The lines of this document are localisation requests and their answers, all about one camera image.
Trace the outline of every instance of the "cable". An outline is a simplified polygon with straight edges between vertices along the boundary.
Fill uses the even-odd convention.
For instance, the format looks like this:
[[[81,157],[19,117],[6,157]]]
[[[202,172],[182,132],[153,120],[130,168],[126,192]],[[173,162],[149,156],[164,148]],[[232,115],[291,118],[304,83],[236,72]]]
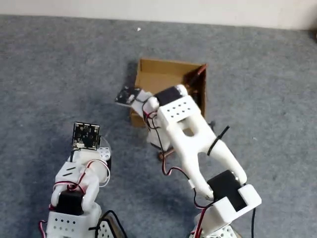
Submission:
[[[254,220],[256,217],[256,208],[253,209],[252,220],[251,220],[251,238],[254,238]]]
[[[164,150],[163,150],[163,145],[162,145],[162,141],[160,140],[160,137],[159,137],[159,132],[157,130],[156,127],[154,127],[154,130],[156,131],[157,133],[157,136],[158,136],[158,141],[159,141],[159,145],[160,145],[160,148],[161,148],[161,151],[162,151],[162,154],[163,154],[163,160],[162,160],[162,172],[165,176],[170,176],[170,174],[172,173],[172,170],[178,170],[180,171],[186,178],[187,180],[190,180],[190,178],[188,177],[188,175],[180,168],[180,167],[172,167],[168,170],[168,172],[166,172],[166,168],[165,168],[165,155],[164,155]],[[208,208],[212,203],[208,204],[207,206],[201,206],[197,203],[196,201],[196,196],[197,196],[197,192],[195,190],[195,188],[193,188],[194,190],[194,204],[197,208],[199,209],[204,209],[204,208]]]
[[[72,151],[70,152],[70,159],[69,159],[70,162],[73,162],[73,157],[74,157],[75,151],[80,151],[80,148],[74,149],[74,150],[72,150]]]
[[[211,144],[211,146],[209,147],[209,150],[207,152],[207,155],[209,156],[211,150],[213,149],[213,147],[216,145],[216,143],[223,137],[223,135],[228,131],[230,127],[227,126],[223,131],[222,133],[216,137],[216,139],[213,141],[213,143]]]
[[[42,238],[46,238],[46,235],[45,235],[45,232],[43,229],[43,223],[47,223],[47,221],[44,221],[44,220],[39,221],[38,228],[39,228],[39,231],[41,233]]]
[[[89,228],[88,230],[90,230],[90,231],[91,231],[91,230],[95,230],[95,238],[98,238],[98,230],[99,230],[99,228],[100,228],[100,224],[101,224],[101,222],[104,220],[104,218],[105,218],[109,213],[111,213],[111,214],[115,217],[115,219],[116,219],[116,221],[117,221],[117,223],[118,223],[118,226],[120,227],[120,229],[121,229],[121,231],[122,231],[122,233],[123,233],[123,236],[124,236],[125,238],[127,238],[127,234],[126,234],[126,232],[125,232],[125,230],[124,230],[122,224],[120,223],[118,216],[117,216],[116,213],[115,213],[114,211],[112,211],[112,210],[109,210],[109,211],[105,212],[105,213],[103,214],[103,216],[99,219],[97,225],[96,225],[95,227]]]
[[[71,182],[71,181],[59,181],[59,182],[54,183],[53,189],[55,189],[56,185],[58,185],[58,184],[66,184],[66,185],[77,186],[77,187],[83,192],[83,194],[85,194],[84,189],[83,189],[79,184],[77,184],[77,183],[75,183],[75,182]]]

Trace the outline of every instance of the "cardboard box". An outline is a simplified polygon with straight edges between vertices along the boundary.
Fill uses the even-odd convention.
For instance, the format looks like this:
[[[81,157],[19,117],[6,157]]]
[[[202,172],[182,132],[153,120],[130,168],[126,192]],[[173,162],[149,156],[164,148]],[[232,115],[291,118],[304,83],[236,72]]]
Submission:
[[[177,84],[185,84],[203,64],[157,59],[140,59],[135,86],[153,94]],[[206,108],[206,70],[204,70],[192,87],[190,94],[196,93],[198,106],[205,117]],[[130,112],[132,125],[144,126],[142,118],[133,110]]]

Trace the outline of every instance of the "red wire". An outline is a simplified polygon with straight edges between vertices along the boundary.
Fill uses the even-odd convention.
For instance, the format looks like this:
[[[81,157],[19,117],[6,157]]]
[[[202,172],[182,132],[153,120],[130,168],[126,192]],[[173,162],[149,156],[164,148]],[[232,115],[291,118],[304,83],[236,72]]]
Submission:
[[[38,223],[39,231],[41,232],[42,238],[46,238],[42,223],[47,223],[47,222],[44,220],[41,220]]]
[[[85,193],[84,189],[83,189],[79,184],[77,184],[77,183],[75,183],[75,182],[71,182],[71,181],[59,181],[59,182],[56,182],[56,183],[54,184],[54,186],[57,185],[57,184],[61,184],[61,183],[67,183],[68,185],[71,184],[71,185],[73,185],[73,186],[77,186],[83,193]]]

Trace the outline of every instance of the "black zip tie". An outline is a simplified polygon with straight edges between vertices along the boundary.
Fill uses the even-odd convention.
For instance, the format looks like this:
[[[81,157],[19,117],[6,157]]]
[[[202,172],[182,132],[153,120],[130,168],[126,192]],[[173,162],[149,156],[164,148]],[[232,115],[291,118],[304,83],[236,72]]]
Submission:
[[[216,143],[223,137],[223,135],[228,131],[229,128],[230,128],[230,127],[227,126],[227,127],[222,131],[222,133],[221,133],[219,136],[217,136],[217,138],[213,141],[213,143],[211,144],[211,146],[209,147],[209,150],[208,150],[208,152],[207,152],[207,155],[208,155],[208,156],[209,156],[211,150],[213,149],[213,147],[214,147],[214,146],[216,145]]]

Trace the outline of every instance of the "gray carpet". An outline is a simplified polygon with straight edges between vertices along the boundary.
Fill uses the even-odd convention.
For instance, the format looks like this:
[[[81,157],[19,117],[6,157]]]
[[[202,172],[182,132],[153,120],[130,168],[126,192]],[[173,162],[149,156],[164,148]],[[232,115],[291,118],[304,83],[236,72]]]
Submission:
[[[263,199],[255,237],[315,236],[316,50],[303,31],[1,16],[0,237],[40,237],[76,120],[100,124],[112,146],[111,181],[97,202],[129,238],[192,229],[198,210],[187,181],[162,175],[146,131],[113,103],[140,57],[209,64],[208,120],[218,133],[231,126],[223,140]],[[204,155],[200,165],[206,179],[223,170]],[[251,213],[233,226],[250,237]]]

